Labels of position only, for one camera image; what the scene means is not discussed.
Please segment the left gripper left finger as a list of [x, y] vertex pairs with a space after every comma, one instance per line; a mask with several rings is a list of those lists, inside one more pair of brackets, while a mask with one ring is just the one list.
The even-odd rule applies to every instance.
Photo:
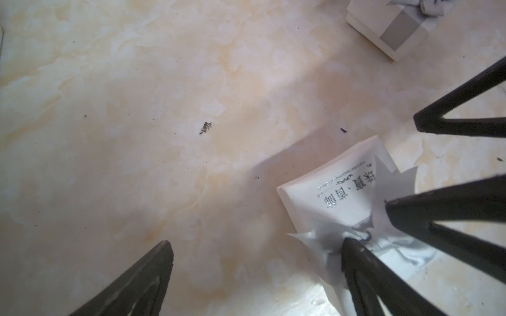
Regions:
[[174, 252], [164, 240], [73, 315], [159, 315], [173, 269]]

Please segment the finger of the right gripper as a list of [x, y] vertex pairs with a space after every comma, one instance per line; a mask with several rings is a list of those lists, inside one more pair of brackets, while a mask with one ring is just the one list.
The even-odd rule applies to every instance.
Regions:
[[402, 197], [386, 203], [392, 225], [505, 282], [505, 248], [441, 225], [443, 221], [505, 222], [505, 176]]
[[505, 58], [448, 93], [413, 117], [419, 132], [456, 136], [505, 138], [505, 118], [446, 119], [445, 114], [505, 82]]

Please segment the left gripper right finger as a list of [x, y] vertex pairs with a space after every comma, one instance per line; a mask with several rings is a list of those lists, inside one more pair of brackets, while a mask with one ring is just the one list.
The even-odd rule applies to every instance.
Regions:
[[395, 274], [358, 240], [345, 238], [344, 272], [357, 315], [444, 315]]

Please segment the white gift box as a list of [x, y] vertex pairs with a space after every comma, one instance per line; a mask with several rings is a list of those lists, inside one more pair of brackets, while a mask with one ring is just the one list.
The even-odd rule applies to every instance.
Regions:
[[345, 20], [393, 61], [410, 55], [458, 1], [352, 0]]
[[400, 171], [381, 139], [373, 136], [308, 174], [278, 187], [331, 304], [356, 313], [341, 270], [346, 238], [356, 239], [406, 280], [429, 264], [436, 250], [396, 229], [386, 203], [415, 193], [416, 168]]

